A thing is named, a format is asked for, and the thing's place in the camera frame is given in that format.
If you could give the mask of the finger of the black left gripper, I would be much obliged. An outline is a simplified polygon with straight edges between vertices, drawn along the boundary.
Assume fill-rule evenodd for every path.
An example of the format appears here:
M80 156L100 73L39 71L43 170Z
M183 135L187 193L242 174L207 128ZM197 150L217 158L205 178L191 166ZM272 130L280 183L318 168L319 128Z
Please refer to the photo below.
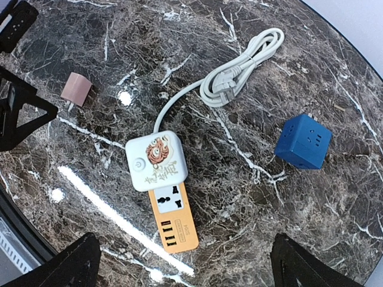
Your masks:
M1 67L1 79L10 83L8 96L1 99L1 151L10 151L35 130L57 117L58 107L37 96L37 89ZM17 125L23 105L42 109L45 114L21 126Z
M11 53L37 17L28 1L1 1L1 52Z

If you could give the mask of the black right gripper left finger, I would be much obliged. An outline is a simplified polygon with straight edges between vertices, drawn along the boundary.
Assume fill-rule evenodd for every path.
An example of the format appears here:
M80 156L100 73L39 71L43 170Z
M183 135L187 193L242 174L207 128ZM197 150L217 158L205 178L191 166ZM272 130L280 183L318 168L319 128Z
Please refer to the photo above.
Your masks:
M5 286L96 286L101 250L94 233L86 233L50 261Z

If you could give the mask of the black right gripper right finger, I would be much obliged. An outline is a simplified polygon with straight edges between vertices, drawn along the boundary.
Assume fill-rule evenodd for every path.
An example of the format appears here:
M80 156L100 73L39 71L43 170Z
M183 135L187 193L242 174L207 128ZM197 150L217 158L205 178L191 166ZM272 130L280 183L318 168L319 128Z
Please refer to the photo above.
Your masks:
M325 265L285 233L275 236L270 260L275 286L360 286Z

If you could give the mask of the pink wall charger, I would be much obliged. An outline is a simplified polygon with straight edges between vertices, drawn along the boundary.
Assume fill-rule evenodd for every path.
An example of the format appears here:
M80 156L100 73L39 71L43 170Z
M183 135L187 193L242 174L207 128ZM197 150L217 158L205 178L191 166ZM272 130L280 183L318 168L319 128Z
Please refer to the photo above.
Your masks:
M60 95L69 105L68 112L70 112L75 105L83 106L92 85L93 84L85 76L75 72L70 73Z

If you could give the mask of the white cube socket adapter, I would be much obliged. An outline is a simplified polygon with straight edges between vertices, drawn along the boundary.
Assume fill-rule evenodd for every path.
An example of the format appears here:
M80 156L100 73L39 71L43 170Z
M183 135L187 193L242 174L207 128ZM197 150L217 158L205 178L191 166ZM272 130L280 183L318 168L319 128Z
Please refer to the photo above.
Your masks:
M131 139L125 151L132 185L139 192L178 185L188 177L182 143L170 130Z

